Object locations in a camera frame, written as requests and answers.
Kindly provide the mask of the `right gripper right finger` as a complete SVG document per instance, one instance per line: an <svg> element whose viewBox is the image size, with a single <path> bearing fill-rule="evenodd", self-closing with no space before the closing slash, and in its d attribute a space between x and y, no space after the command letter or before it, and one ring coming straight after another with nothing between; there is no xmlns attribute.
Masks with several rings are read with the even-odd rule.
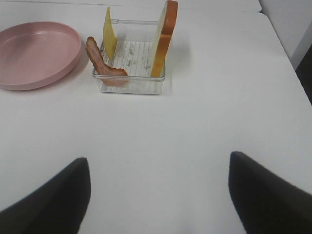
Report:
<svg viewBox="0 0 312 234"><path fill-rule="evenodd" d="M248 234L310 234L312 196L242 152L230 154L229 193Z"/></svg>

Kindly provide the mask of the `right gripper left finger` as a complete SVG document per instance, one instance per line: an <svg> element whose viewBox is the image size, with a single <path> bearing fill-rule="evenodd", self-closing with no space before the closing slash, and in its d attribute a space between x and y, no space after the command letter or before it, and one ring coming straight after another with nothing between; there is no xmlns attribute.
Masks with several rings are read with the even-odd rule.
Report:
<svg viewBox="0 0 312 234"><path fill-rule="evenodd" d="M80 157L0 213L2 234L77 234L91 197L88 160Z"/></svg>

